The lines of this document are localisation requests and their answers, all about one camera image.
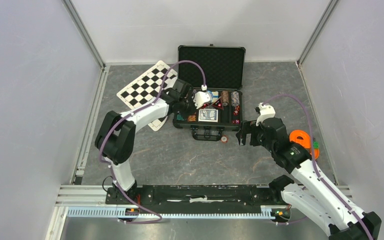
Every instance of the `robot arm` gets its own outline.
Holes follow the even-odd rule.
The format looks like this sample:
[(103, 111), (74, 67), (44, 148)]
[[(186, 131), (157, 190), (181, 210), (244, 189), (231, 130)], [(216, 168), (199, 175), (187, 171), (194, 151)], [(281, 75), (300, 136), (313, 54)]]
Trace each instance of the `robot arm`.
[(177, 79), (172, 88), (161, 93), (160, 98), (154, 98), (145, 103), (150, 105), (139, 112), (135, 109), (117, 113), (110, 111), (106, 114), (95, 140), (95, 146), (100, 149), (105, 136), (110, 129), (123, 117), (128, 116), (116, 129), (119, 134), (112, 133), (104, 146), (103, 156), (113, 169), (115, 178), (121, 188), (128, 191), (135, 184), (135, 178), (130, 168), (129, 157), (133, 152), (135, 133), (153, 122), (174, 112), (182, 116), (189, 116), (209, 103), (212, 97), (207, 91), (193, 94), (193, 87), (189, 83)]
[[(241, 130), (236, 134), (239, 144), (245, 145), (247, 134), (251, 134), (250, 145), (265, 147), (277, 165), (306, 186), (314, 197), (302, 191), (285, 175), (270, 183), (270, 188), (277, 190), (284, 202), (293, 205), (315, 222), (330, 236), (330, 240), (368, 239), (352, 212), (362, 219), (376, 239), (381, 226), (379, 216), (374, 212), (365, 213), (349, 200), (320, 168), (316, 168), (319, 174), (315, 172), (310, 153), (300, 144), (289, 140), (286, 127), (280, 118), (274, 117), (275, 110), (272, 106), (260, 103), (255, 110), (260, 116), (254, 121), (242, 122)], [(338, 196), (351, 206), (351, 211)]]

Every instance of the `wire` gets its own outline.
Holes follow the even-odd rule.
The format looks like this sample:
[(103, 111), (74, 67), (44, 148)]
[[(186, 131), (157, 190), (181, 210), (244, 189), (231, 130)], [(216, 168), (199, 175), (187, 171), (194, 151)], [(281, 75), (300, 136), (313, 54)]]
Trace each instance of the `wire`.
[(286, 220), (289, 223), (289, 220), (291, 220), (291, 218), (292, 218), (292, 211), (289, 212), (289, 218), (286, 218), (282, 215), (279, 215), (279, 217), (283, 220)]
[(112, 180), (114, 180), (114, 178), (113, 178), (113, 176), (107, 176), (106, 178), (104, 178), (103, 179), (103, 181), (102, 181), (102, 189), (106, 192), (106, 193), (108, 193), (108, 190), (106, 190), (105, 189), (105, 187), (104, 187), (104, 183), (105, 183), (105, 180), (107, 180), (107, 178), (111, 178)]
[(304, 221), (304, 220), (307, 220), (308, 219), (308, 217), (307, 216), (305, 216), (305, 217), (303, 217), (303, 218), (300, 218), (300, 219), (298, 219), (298, 220), (294, 220), (294, 221), (288, 221), (288, 222), (274, 222), (274, 221), (270, 221), (271, 223), (274, 223), (274, 224), (276, 224), (276, 225), (280, 225), (280, 226), (287, 226), (287, 225), (291, 225), (291, 224), (297, 224), (297, 223), (300, 223), (300, 222), (302, 222), (302, 221)]
[[(309, 132), (310, 132), (310, 139), (314, 139), (313, 137), (313, 128), (312, 128), (312, 124), (311, 124), (311, 119), (310, 119), (310, 114), (306, 108), (306, 106), (304, 106), (304, 104), (294, 95), (291, 95), (291, 94), (278, 94), (278, 95), (275, 95), (273, 97), (271, 97), (269, 100), (263, 102), (262, 105), (264, 104), (268, 104), (270, 103), (272, 100), (275, 100), (277, 98), (280, 98), (280, 97), (288, 97), (288, 98), (291, 98), (293, 100), (295, 100), (300, 106), (301, 108), (304, 110), (304, 113), (305, 113), (305, 117), (307, 118), (307, 123), (308, 123), (308, 128), (309, 128)], [(311, 143), (311, 157), (310, 157), (310, 160), (312, 160), (313, 156), (316, 156), (315, 154), (315, 151), (314, 151), (314, 142), (313, 141), (310, 141)], [(317, 178), (320, 179), (320, 181), (332, 192), (333, 195), (335, 195), (335, 197), (348, 209), (348, 211), (355, 217), (355, 219), (357, 219), (357, 221), (360, 223), (361, 227), (364, 229), (364, 232), (366, 233), (367, 237), (369, 240), (373, 240), (373, 237), (369, 231), (369, 229), (367, 228), (366, 224), (363, 222), (363, 220), (360, 218), (360, 216), (358, 216), (358, 214), (353, 210), (353, 208), (347, 203), (347, 201), (345, 201), (341, 195), (339, 195), (335, 189), (330, 186), (330, 184), (322, 177), (322, 175), (320, 174), (319, 170), (317, 169), (317, 163), (316, 161), (312, 160), (312, 166), (313, 166), (313, 169), (315, 171), (315, 174), (317, 175)]]
[(291, 210), (291, 208), (292, 208), (292, 205), (291, 204), (288, 204), (287, 206), (286, 206), (286, 212), (287, 211), (289, 211), (289, 210)]
[(194, 62), (194, 61), (190, 61), (190, 60), (182, 60), (182, 61), (178, 61), (176, 62), (175, 64), (173, 64), (164, 74), (163, 78), (162, 78), (162, 82), (159, 86), (159, 92), (158, 92), (158, 95), (156, 96), (156, 98), (149, 104), (144, 104), (143, 106), (133, 110), (130, 114), (127, 114), (126, 116), (123, 116), (120, 120), (118, 120), (112, 127), (111, 129), (108, 131), (108, 133), (106, 134), (105, 138), (103, 139), (102, 141), (102, 145), (100, 146), (99, 148), (99, 155), (98, 155), (98, 159), (101, 163), (106, 163), (106, 164), (109, 164), (109, 168), (110, 168), (110, 171), (111, 171), (111, 176), (112, 176), (112, 179), (113, 179), (113, 183), (115, 184), (115, 186), (120, 190), (120, 192), (123, 194), (123, 196), (130, 202), (132, 203), (133, 205), (137, 206), (138, 208), (150, 213), (150, 214), (153, 214), (153, 215), (156, 215), (158, 217), (158, 219), (156, 220), (148, 220), (148, 221), (138, 221), (138, 222), (135, 222), (135, 221), (131, 221), (131, 222), (128, 222), (128, 221), (124, 221), (125, 224), (153, 224), (153, 223), (158, 223), (160, 222), (163, 217), (144, 207), (144, 206), (141, 206), (140, 204), (136, 203), (135, 201), (133, 201), (127, 194), (126, 192), (123, 190), (122, 186), (120, 185), (119, 181), (117, 181), (117, 178), (116, 178), (116, 175), (114, 173), (114, 169), (111, 167), (111, 163), (107, 160), (105, 160), (105, 158), (103, 158), (103, 152), (104, 152), (104, 147), (105, 145), (107, 144), (108, 142), (108, 139), (110, 138), (110, 136), (113, 134), (113, 132), (116, 130), (116, 128), (124, 121), (126, 120), (128, 117), (132, 116), (132, 115), (135, 115), (136, 113), (154, 105), (158, 99), (160, 98), (160, 95), (161, 93), (163, 92), (163, 85), (164, 85), (164, 82), (166, 81), (167, 79), (167, 75), (169, 74), (169, 72), (174, 68), (176, 67), (177, 65), (179, 64), (184, 64), (184, 63), (189, 63), (189, 64), (193, 64), (195, 66), (198, 67), (198, 69), (201, 71), (202, 73), (202, 80), (203, 80), (203, 86), (206, 87), (206, 78), (205, 78), (205, 74), (204, 74), (204, 71), (203, 69), (201, 68), (201, 66), (198, 65), (198, 63)]

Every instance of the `checkered mat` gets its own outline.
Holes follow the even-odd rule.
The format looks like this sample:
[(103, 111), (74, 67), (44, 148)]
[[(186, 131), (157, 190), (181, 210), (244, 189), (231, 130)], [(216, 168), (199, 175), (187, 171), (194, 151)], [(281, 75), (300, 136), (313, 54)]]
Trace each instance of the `checkered mat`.
[[(119, 91), (117, 97), (130, 109), (136, 109), (146, 104), (153, 97), (157, 96), (160, 91), (160, 85), (163, 82), (163, 76), (169, 68), (170, 67), (165, 62), (158, 61), (153, 67)], [(172, 69), (167, 75), (163, 89), (173, 87), (177, 80), (177, 75), (178, 73)], [(151, 122), (148, 126), (152, 130), (158, 131), (164, 125), (166, 120), (167, 117), (162, 117)]]

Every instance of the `open case lid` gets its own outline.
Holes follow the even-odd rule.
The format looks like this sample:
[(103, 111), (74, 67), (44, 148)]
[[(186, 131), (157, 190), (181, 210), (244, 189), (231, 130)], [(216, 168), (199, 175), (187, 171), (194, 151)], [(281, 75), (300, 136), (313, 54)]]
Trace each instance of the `open case lid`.
[[(185, 46), (178, 47), (178, 60), (196, 62), (204, 70), (206, 85), (213, 89), (238, 90), (242, 88), (244, 47)], [(193, 64), (178, 66), (178, 78), (200, 88), (201, 71)]]

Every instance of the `green object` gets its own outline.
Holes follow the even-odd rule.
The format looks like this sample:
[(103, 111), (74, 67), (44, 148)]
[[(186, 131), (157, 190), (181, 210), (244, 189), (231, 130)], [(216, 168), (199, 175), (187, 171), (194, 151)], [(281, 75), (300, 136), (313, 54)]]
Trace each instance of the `green object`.
[(180, 114), (177, 114), (176, 119), (177, 119), (178, 121), (184, 121), (184, 120), (185, 120), (185, 119), (182, 117), (182, 115), (180, 115)]

